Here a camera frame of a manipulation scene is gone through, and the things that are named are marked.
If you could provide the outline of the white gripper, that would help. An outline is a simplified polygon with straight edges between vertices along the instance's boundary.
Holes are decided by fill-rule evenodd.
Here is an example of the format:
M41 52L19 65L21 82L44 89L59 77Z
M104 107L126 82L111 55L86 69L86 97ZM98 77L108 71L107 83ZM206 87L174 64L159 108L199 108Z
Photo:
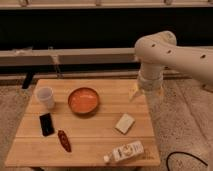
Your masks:
M129 91L129 100L133 101L135 98L143 94L145 91L154 91L162 88L163 76L160 76L157 79L147 79L142 76L141 73L138 73L137 77L138 83L134 83Z

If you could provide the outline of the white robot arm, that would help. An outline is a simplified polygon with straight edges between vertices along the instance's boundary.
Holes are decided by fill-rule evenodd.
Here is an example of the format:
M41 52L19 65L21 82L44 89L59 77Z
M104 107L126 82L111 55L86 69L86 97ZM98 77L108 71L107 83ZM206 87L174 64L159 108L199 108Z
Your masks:
M213 49L178 46L174 33L162 31L138 39L134 52L141 66L130 101L145 91L161 94L165 67L188 74L213 92Z

